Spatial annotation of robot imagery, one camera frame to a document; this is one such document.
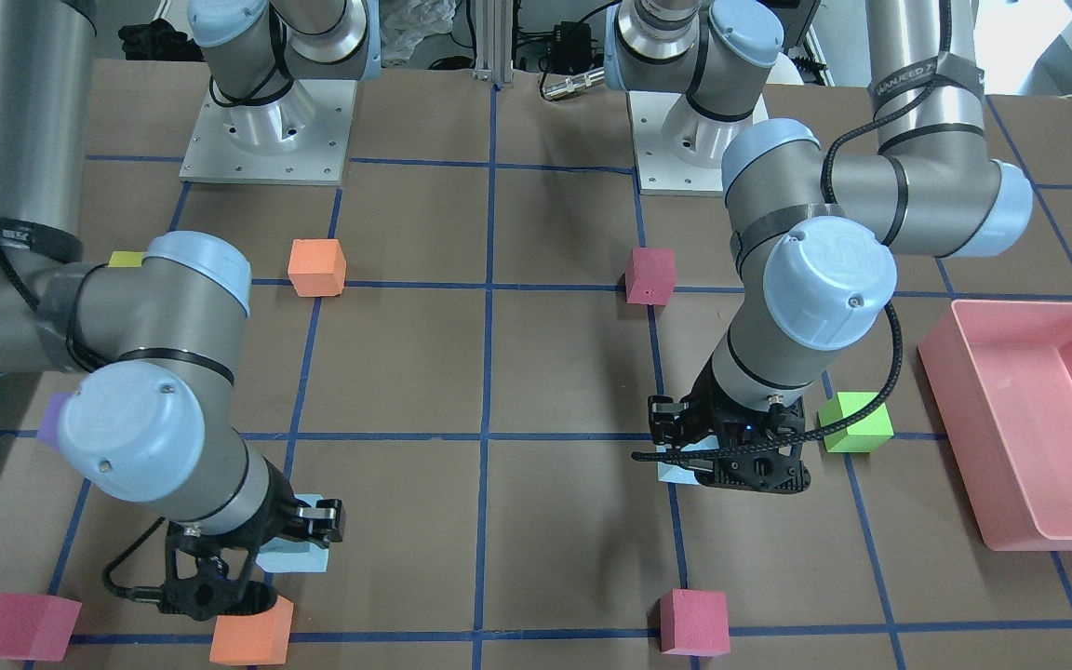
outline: orange cube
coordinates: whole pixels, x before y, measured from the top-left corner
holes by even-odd
[[[271,610],[252,616],[218,616],[209,660],[221,666],[282,666],[288,659],[293,601],[280,596]]]
[[[301,298],[340,296],[345,289],[345,256],[337,240],[293,240],[288,279]]]

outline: white mounting plate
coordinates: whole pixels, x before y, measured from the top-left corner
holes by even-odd
[[[681,93],[653,93],[631,90],[628,110],[631,115],[631,140],[635,144],[635,165],[639,168],[639,192],[647,195],[723,195],[723,168],[702,168],[678,159],[668,147],[660,128],[668,110]],[[766,119],[763,98],[756,102],[751,119]]]
[[[206,93],[184,150],[181,181],[340,187],[358,81],[310,80],[299,85],[309,90],[321,114],[301,132],[307,136],[298,137],[307,142],[285,153],[251,152],[230,139],[229,110],[218,107]]]

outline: pink bin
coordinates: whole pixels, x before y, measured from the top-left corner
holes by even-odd
[[[1072,551],[1072,302],[956,300],[920,353],[983,542]]]

